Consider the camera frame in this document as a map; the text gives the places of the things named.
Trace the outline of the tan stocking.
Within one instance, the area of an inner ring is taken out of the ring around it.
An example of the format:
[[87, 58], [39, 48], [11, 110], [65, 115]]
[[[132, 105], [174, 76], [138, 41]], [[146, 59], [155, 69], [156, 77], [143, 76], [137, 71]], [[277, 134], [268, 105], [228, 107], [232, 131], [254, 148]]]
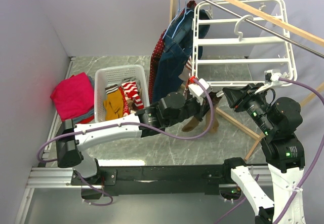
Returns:
[[183, 126], [182, 132], [190, 132], [200, 124], [200, 121], [196, 117], [192, 117], [190, 121]]
[[217, 119], [217, 115], [216, 115], [216, 108], [221, 100], [222, 97], [217, 97], [216, 92], [210, 92], [209, 96], [212, 100], [212, 104], [213, 104], [213, 109], [209, 109], [209, 111], [206, 113], [206, 123], [205, 123], [205, 127], [204, 129], [206, 130], [210, 124], [210, 121], [213, 120], [212, 125], [209, 129], [209, 133], [216, 133], [218, 131], [219, 128], [219, 122]]

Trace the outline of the beige striped-cuff sock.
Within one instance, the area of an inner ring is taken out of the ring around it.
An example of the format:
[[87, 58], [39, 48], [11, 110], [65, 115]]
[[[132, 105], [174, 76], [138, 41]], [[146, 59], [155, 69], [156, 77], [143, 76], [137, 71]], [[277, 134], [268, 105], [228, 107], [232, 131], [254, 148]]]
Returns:
[[191, 77], [192, 72], [192, 57], [190, 56], [183, 67], [182, 73], [179, 75], [179, 78], [186, 82]]

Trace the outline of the white plastic clip hanger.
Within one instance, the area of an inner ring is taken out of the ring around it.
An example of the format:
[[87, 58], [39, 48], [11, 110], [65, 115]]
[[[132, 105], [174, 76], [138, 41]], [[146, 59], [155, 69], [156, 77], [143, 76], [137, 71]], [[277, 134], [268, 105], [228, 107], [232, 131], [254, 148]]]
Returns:
[[[220, 0], [213, 1], [217, 5], [228, 4], [228, 2]], [[250, 65], [250, 64], [258, 64], [258, 65], [266, 65], [267, 70], [270, 69], [279, 69], [281, 73], [286, 72], [288, 75], [287, 80], [296, 81], [298, 74], [295, 64], [294, 53], [292, 49], [292, 45], [286, 41], [281, 40], [280, 38], [271, 34], [270, 36], [259, 36], [259, 37], [245, 37], [244, 33], [240, 30], [240, 26], [244, 22], [251, 21], [264, 21], [263, 18], [254, 17], [253, 15], [239, 15], [235, 19], [215, 19], [213, 16], [212, 7], [215, 5], [211, 5], [211, 2], [200, 2], [194, 9], [194, 18], [192, 22], [193, 29], [193, 52], [192, 52], [192, 72], [191, 75], [195, 77], [199, 77], [198, 69], [200, 66], [208, 65]], [[199, 35], [201, 32], [199, 31], [201, 26], [211, 26], [211, 25], [220, 25], [220, 24], [234, 24], [233, 33], [235, 38], [212, 38], [205, 39], [200, 38]], [[290, 38], [290, 33], [284, 29], [282, 29], [282, 35]], [[233, 50], [237, 50], [238, 47], [242, 46], [256, 46], [256, 45], [275, 45], [279, 44], [284, 46], [286, 51], [285, 57], [277, 57], [277, 58], [233, 58], [233, 59], [199, 59], [199, 48], [206, 47], [230, 47]], [[250, 83], [265, 83], [263, 81], [256, 80], [241, 80], [241, 81], [222, 81], [220, 79], [217, 80], [209, 80], [207, 81], [211, 87], [224, 88], [224, 87], [244, 87]], [[289, 86], [290, 83], [283, 82], [280, 87]]]

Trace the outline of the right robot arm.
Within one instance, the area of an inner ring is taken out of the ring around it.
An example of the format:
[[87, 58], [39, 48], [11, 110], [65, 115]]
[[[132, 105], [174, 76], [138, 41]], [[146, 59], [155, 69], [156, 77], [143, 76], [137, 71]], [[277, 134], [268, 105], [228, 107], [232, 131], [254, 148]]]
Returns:
[[241, 158], [224, 162], [222, 177], [235, 182], [255, 213], [255, 223], [305, 223], [302, 188], [305, 154], [295, 131], [303, 122], [299, 103], [288, 97], [267, 103], [262, 83], [222, 90], [235, 112], [247, 112], [264, 134], [261, 148], [273, 185], [270, 199]]

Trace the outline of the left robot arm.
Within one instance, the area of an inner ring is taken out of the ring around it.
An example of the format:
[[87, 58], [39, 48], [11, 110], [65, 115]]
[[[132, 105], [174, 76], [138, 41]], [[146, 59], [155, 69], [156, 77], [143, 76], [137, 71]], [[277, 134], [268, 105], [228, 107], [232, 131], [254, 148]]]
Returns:
[[201, 119], [213, 106], [215, 94], [190, 96], [172, 92], [159, 102], [125, 117], [94, 124], [63, 122], [56, 134], [57, 165], [73, 168], [89, 184], [100, 181], [98, 161], [87, 149], [121, 139], [143, 138], [164, 133], [165, 129], [191, 117]]

